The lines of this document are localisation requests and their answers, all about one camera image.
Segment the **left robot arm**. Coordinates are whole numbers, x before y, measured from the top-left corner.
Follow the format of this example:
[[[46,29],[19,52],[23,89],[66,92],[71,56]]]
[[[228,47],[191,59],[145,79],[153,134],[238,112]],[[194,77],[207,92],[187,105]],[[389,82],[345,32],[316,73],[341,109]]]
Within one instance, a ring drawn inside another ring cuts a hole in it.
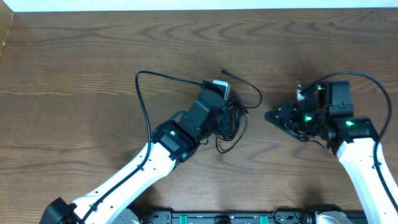
[[[203,89],[180,121],[154,129],[139,154],[105,183],[67,204],[54,200],[39,223],[112,223],[143,191],[189,159],[202,140],[220,131],[229,90]]]

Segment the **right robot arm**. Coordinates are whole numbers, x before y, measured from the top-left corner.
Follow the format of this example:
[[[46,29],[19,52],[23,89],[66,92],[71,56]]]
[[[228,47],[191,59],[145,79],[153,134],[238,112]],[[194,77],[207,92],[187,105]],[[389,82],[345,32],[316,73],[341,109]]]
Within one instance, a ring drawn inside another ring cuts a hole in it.
[[[354,116],[348,81],[301,87],[297,101],[266,112],[264,119],[300,142],[325,140],[347,171],[368,223],[397,223],[391,202],[397,198],[397,184],[371,120]]]

